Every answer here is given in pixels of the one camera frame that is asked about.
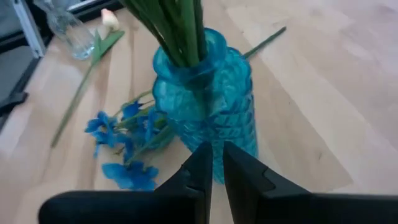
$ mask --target glass bottle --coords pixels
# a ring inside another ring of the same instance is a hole
[[[67,46],[72,56],[84,60],[94,49],[94,36],[73,14],[54,7],[51,0],[36,0],[35,4],[47,13],[51,31]]]
[[[205,29],[205,36],[208,55],[195,67],[174,67],[161,48],[156,51],[153,94],[189,150],[211,143],[213,178],[223,184],[225,141],[258,155],[251,68],[219,32]]]

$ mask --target textured glass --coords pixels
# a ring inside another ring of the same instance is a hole
[[[159,48],[154,57],[153,93],[158,110],[194,151],[213,146],[213,177],[224,183],[223,143],[231,141],[257,157],[250,64],[224,37],[206,29],[208,56],[192,68],[174,67]]]
[[[54,7],[51,0],[35,0],[47,13],[51,31],[68,47],[72,56],[84,60],[94,49],[94,36],[85,25],[65,9]]]

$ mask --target flower stem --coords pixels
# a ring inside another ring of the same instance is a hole
[[[125,124],[127,124],[128,122],[130,122],[130,121],[132,121],[132,120],[138,118],[139,116],[142,116],[142,115],[144,115],[144,114],[147,114],[148,111],[149,111],[151,108],[152,108],[151,106],[148,106],[147,108],[145,108],[145,109],[143,109],[143,110],[140,110],[140,112],[138,112],[136,115],[131,116],[130,118],[127,118],[127,119],[121,121],[120,123],[118,123],[118,124],[116,125],[116,128],[122,128],[122,127],[123,127]]]
[[[266,40],[261,42],[259,45],[255,46],[253,49],[250,51],[246,52],[243,57],[246,59],[249,59],[251,56],[253,56],[255,53],[257,53],[258,50],[261,50],[263,47],[265,47],[267,44],[271,43],[273,40],[275,40],[278,36],[283,34],[286,31],[286,27],[281,28],[278,30],[275,34],[272,34],[270,37],[268,37]]]
[[[162,139],[164,139],[168,134],[170,134],[172,132],[172,129],[169,126],[166,126],[164,129],[162,129],[160,131],[159,134],[157,134],[156,136],[154,136],[150,141],[146,142],[140,149],[138,149],[134,155],[128,159],[126,161],[126,163],[124,164],[124,166],[129,167],[130,164],[134,161],[135,158],[137,158],[137,156],[142,153],[144,150],[146,150],[149,146],[151,146],[153,143],[160,141]]]
[[[114,155],[120,155],[123,152],[125,146],[123,146],[122,148],[118,149],[116,152],[114,152]]]
[[[132,100],[130,100],[130,101],[128,101],[127,103],[125,103],[125,105],[130,105],[130,104],[132,104],[133,102],[135,102],[135,101],[137,101],[137,100],[139,100],[140,98],[142,98],[142,97],[144,97],[144,96],[146,96],[146,95],[148,95],[148,94],[151,94],[152,93],[152,89],[151,90],[148,90],[148,91],[145,91],[145,92],[143,92],[143,93],[141,93],[140,95],[138,95],[137,97],[135,97],[135,98],[133,98]],[[125,106],[122,106],[122,107],[120,107],[120,109],[118,110],[118,112],[116,112],[114,115],[113,115],[113,117],[116,117],[120,112],[122,112],[122,110],[125,108]]]
[[[69,107],[66,110],[65,114],[63,115],[61,123],[58,126],[54,137],[52,138],[51,148],[54,148],[57,145],[58,140],[60,139],[60,136],[61,136],[63,130],[65,129],[65,126],[67,125],[69,119],[72,117],[73,112],[75,111],[76,107],[79,105],[80,98],[84,92],[83,88],[86,86],[85,84],[87,83],[87,80],[90,77],[91,70],[93,69],[95,64],[96,63],[90,64],[90,67],[88,68],[88,70],[85,73],[85,76],[83,77],[82,81],[80,82],[79,87],[77,88],[77,91],[75,93],[75,96],[73,96],[72,101],[70,102]]]

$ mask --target metal frame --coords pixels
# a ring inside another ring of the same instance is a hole
[[[84,7],[84,6],[88,5],[88,4],[92,4],[92,3],[96,2],[96,1],[97,0],[85,0],[85,1],[79,2],[77,4],[74,4],[74,5],[70,6],[68,8],[68,11],[73,11],[73,10],[79,9],[81,7]]]
[[[25,0],[14,0],[12,5],[17,13],[19,22],[21,23],[25,38],[32,49],[33,57],[43,57],[45,53],[43,39]]]

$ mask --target wooden table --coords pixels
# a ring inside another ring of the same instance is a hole
[[[242,52],[282,26],[251,60],[259,158],[311,191],[398,194],[398,3],[395,0],[204,0],[205,23]],[[88,62],[54,39],[29,99],[0,135],[0,223],[35,223],[40,204],[75,189],[117,189],[101,163],[120,158],[83,132],[98,110],[114,113],[148,90],[158,44],[127,11],[126,35],[95,69],[58,146],[50,140]],[[91,21],[94,29],[100,20]],[[158,183],[190,155],[178,140],[152,163]],[[213,185],[211,223],[232,223],[224,186]]]

